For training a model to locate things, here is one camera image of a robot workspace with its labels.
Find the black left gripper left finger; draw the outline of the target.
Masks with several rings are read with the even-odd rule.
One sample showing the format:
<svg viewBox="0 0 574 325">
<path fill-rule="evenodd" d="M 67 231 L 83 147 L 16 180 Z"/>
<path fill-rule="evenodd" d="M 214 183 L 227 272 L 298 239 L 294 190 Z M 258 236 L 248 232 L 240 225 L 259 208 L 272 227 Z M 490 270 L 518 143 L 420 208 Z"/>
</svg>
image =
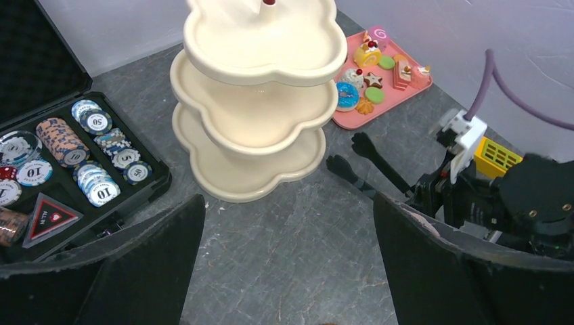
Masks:
<svg viewBox="0 0 574 325">
<path fill-rule="evenodd" d="M 205 200 L 193 196 L 46 261 L 1 267 L 2 324 L 178 324 Z"/>
</svg>

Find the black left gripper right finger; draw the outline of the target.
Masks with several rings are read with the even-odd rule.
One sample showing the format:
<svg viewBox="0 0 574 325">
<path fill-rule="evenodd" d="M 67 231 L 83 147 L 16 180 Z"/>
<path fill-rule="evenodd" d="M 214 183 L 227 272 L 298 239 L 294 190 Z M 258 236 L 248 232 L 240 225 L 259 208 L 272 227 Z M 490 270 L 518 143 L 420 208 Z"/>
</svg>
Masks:
<svg viewBox="0 0 574 325">
<path fill-rule="evenodd" d="M 572 324 L 573 264 L 476 238 L 377 193 L 374 224 L 400 324 Z"/>
</svg>

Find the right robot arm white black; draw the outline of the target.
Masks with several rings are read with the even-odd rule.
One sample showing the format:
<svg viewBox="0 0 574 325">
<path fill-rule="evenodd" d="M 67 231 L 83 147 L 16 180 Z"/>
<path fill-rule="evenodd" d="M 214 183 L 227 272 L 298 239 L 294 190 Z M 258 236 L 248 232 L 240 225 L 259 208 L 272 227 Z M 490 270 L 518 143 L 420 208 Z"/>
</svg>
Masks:
<svg viewBox="0 0 574 325">
<path fill-rule="evenodd" d="M 534 255 L 573 260 L 573 163 L 528 153 L 504 176 L 484 179 L 471 162 L 450 179 L 441 168 L 424 174 L 407 204 L 434 217 L 443 210 L 454 228 L 473 223 L 503 233 L 507 247 Z"/>
</svg>

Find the yellow roll cake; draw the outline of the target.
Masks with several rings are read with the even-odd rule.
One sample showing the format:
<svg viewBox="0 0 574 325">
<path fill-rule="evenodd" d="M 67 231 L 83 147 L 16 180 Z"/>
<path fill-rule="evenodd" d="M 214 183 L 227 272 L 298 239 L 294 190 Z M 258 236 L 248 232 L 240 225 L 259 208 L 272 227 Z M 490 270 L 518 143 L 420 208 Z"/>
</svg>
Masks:
<svg viewBox="0 0 574 325">
<path fill-rule="evenodd" d="M 376 66 L 382 57 L 378 39 L 374 39 L 368 31 L 363 34 L 361 45 L 355 50 L 353 61 L 359 68 Z"/>
</svg>

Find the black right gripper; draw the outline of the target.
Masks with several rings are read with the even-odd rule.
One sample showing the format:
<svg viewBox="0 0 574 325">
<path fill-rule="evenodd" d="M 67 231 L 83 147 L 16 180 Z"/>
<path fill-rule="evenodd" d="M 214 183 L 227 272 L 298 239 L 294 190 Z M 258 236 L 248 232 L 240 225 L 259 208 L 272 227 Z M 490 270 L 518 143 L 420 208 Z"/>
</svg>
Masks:
<svg viewBox="0 0 574 325">
<path fill-rule="evenodd" d="M 437 170 L 421 176 L 413 186 L 413 195 L 407 204 L 432 218 L 442 209 L 444 223 L 454 228 L 469 222 L 505 232 L 507 215 L 498 187 L 492 180 L 477 177 L 475 162 L 463 169 L 452 183 L 450 165 L 453 159 L 454 155 L 447 152 Z"/>
</svg>

